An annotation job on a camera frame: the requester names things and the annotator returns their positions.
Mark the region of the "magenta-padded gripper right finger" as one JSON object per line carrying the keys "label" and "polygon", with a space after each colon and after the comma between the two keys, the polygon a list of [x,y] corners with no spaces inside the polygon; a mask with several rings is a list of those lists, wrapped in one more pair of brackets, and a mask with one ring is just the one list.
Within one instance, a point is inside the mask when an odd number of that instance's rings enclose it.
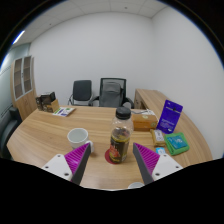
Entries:
{"label": "magenta-padded gripper right finger", "polygon": [[138,143],[133,144],[133,154],[145,184],[150,184],[182,169],[182,166],[168,154],[159,155]]}

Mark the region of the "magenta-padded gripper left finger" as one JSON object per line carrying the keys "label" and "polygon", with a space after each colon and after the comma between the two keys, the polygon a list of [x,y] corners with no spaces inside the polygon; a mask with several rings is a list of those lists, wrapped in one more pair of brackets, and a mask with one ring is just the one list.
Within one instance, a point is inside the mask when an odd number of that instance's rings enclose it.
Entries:
{"label": "magenta-padded gripper left finger", "polygon": [[75,184],[80,184],[90,154],[91,145],[86,143],[66,155],[56,154],[42,169]]}

